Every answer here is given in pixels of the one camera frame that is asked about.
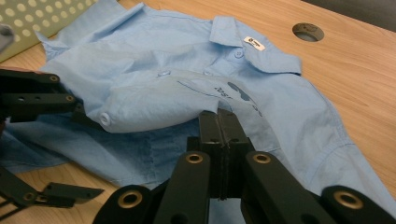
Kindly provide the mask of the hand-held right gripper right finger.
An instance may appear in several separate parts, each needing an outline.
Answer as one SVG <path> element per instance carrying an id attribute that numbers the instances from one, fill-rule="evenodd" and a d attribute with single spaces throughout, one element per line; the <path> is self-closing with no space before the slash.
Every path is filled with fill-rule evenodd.
<path id="1" fill-rule="evenodd" d="M 220 110 L 218 115 L 223 140 L 219 198 L 240 198 L 245 182 L 242 165 L 250 151 L 250 140 L 234 113 Z"/>

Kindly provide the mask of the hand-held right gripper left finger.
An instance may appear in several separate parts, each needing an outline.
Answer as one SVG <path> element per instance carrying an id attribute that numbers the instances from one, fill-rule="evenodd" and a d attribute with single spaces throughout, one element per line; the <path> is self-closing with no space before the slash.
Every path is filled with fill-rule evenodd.
<path id="1" fill-rule="evenodd" d="M 188 151 L 204 152 L 210 159 L 209 193 L 211 198 L 225 199 L 223 190 L 223 140 L 216 113 L 204 111 L 199 115 L 199 135 L 189 137 Z"/>

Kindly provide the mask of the pale green plastic basket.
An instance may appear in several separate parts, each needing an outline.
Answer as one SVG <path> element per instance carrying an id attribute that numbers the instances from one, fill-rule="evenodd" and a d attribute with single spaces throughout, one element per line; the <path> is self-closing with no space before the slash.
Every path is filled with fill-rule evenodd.
<path id="1" fill-rule="evenodd" d="M 0 53 L 0 62 L 36 45 L 35 33 L 58 33 L 98 0 L 0 0 L 0 24 L 14 32 L 14 42 Z"/>

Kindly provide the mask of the light blue shirt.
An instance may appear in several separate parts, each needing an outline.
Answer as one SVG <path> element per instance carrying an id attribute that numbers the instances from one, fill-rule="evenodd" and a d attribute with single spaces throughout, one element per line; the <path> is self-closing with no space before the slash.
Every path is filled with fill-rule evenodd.
<path id="1" fill-rule="evenodd" d="M 300 60 L 234 18 L 99 0 L 43 46 L 44 71 L 59 76 L 93 126 L 67 114 L 8 124 L 0 165 L 11 172 L 74 161 L 118 186 L 153 188 L 198 134 L 198 115 L 226 109 L 306 189 L 347 186 L 396 217 L 396 200 Z"/>

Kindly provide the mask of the dark round table grommet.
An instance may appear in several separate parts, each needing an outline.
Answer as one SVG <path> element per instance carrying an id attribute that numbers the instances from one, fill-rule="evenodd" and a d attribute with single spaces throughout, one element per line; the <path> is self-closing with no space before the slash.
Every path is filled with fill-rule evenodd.
<path id="1" fill-rule="evenodd" d="M 319 42 L 324 38 L 324 32 L 315 24 L 300 22 L 292 27 L 292 32 L 296 37 L 307 42 Z"/>

